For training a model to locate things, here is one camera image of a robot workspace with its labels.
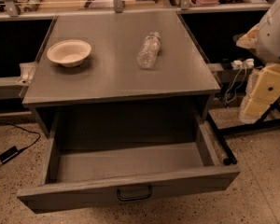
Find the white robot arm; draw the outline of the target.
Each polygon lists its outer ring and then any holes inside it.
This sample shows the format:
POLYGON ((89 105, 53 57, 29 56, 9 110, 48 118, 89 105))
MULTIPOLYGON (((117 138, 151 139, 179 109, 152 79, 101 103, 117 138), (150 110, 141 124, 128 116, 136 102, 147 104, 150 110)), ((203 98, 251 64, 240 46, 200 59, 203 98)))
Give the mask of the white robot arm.
POLYGON ((280 0, 246 34, 236 46, 253 49, 265 66, 253 70, 240 106, 239 119, 245 124, 255 123, 280 97, 280 0))

